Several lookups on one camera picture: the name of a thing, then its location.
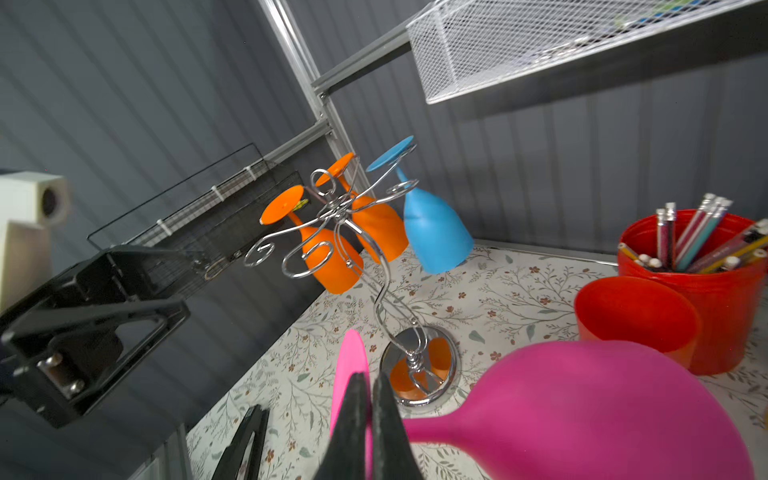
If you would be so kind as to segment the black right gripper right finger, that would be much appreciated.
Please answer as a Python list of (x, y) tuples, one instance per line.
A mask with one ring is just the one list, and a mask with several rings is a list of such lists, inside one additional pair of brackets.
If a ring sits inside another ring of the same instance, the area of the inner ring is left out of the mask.
[(376, 379), (372, 398), (373, 478), (422, 480), (387, 375)]

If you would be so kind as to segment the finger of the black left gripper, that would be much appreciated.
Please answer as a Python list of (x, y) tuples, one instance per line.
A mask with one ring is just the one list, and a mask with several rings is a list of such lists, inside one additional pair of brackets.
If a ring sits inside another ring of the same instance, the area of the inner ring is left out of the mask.
[(186, 298), (205, 282), (209, 266), (203, 251), (126, 245), (105, 249), (11, 304), (1, 315), (1, 328), (35, 308)]
[(66, 338), (116, 335), (123, 342), (126, 373), (112, 393), (189, 316), (186, 302), (178, 297), (75, 308), (35, 308), (1, 331), (1, 351), (31, 359)]

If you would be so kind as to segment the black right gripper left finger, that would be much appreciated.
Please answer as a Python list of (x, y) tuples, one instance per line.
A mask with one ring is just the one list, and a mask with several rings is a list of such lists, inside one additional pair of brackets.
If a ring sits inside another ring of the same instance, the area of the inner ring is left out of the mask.
[(363, 373), (347, 384), (335, 429), (315, 479), (366, 478), (366, 428), (369, 396)]

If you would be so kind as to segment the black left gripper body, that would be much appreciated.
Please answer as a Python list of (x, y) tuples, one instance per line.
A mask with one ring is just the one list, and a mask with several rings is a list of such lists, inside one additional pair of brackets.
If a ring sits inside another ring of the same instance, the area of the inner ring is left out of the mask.
[(26, 404), (54, 428), (90, 413), (126, 373), (116, 335), (66, 338), (29, 359), (1, 351), (1, 394)]

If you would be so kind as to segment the chrome wine glass rack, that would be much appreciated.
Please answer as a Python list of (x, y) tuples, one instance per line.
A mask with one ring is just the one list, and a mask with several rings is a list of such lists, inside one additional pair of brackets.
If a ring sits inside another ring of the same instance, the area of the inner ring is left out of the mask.
[[(344, 178), (351, 162), (344, 171)], [(330, 259), (330, 255), (326, 256), (318, 267), (310, 269), (302, 258), (301, 247), (306, 244), (306, 241), (302, 240), (299, 229), (301, 227), (327, 228), (333, 231), (335, 239), (343, 236), (356, 249), (364, 262), (364, 267), (360, 269), (346, 257), (345, 249), (341, 248), (341, 255), (346, 260), (347, 266), (357, 270), (359, 276), (355, 285), (343, 294), (357, 287), (367, 287), (371, 292), (373, 316), (380, 330), (389, 339), (382, 352), (379, 369), (389, 377), (396, 401), (405, 408), (415, 410), (435, 408), (449, 397), (458, 382), (460, 367), (458, 346), (447, 330), (428, 323), (425, 316), (408, 302), (405, 294), (397, 293), (393, 273), (396, 261), (409, 257), (414, 257), (421, 270), (425, 271), (414, 254), (410, 242), (397, 259), (393, 262), (386, 260), (378, 244), (352, 220), (353, 213), (361, 212), (366, 207), (352, 209), (354, 202), (352, 194), (345, 192), (341, 183), (330, 174), (328, 169), (315, 170), (310, 176), (309, 185), (301, 185), (304, 187), (304, 194), (294, 213), (302, 224), (296, 226), (289, 217), (285, 217), (277, 223), (264, 225), (273, 226), (283, 220), (290, 222), (288, 227), (257, 240), (245, 254), (243, 262), (247, 267), (264, 263), (272, 256), (278, 238), (296, 232), (300, 236), (300, 242), (283, 257), (282, 272), (291, 279), (306, 277), (316, 279), (314, 273)], [(405, 197), (387, 195), (387, 189), (398, 184), (399, 179), (396, 173), (391, 171), (380, 180), (386, 170), (386, 167), (382, 167), (370, 172), (377, 174), (378, 177), (373, 186), (362, 190), (355, 190), (350, 181), (346, 178), (345, 180), (359, 196), (373, 198), (375, 200), (373, 205), (391, 206), (404, 223)], [(374, 186), (379, 185), (386, 187), (382, 197), (376, 197), (373, 194)]]

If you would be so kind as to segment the pink wine glass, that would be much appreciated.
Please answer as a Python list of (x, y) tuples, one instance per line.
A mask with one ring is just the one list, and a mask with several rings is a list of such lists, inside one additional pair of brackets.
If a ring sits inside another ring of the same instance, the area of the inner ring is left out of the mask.
[[(374, 479), (376, 380), (352, 330), (337, 361), (331, 436), (354, 373), (364, 374), (369, 396), (365, 479)], [(494, 479), (755, 475), (737, 427), (708, 390), (668, 357), (626, 341), (526, 346), (489, 368), (455, 411), (402, 421), (411, 447), (451, 445)]]

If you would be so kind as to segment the red wine glass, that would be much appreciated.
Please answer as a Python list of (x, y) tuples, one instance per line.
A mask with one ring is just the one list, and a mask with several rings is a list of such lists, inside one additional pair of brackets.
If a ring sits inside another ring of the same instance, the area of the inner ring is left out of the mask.
[(621, 340), (652, 348), (683, 368), (692, 365), (702, 333), (694, 305), (660, 283), (628, 276), (594, 280), (581, 288), (574, 314), (582, 340)]

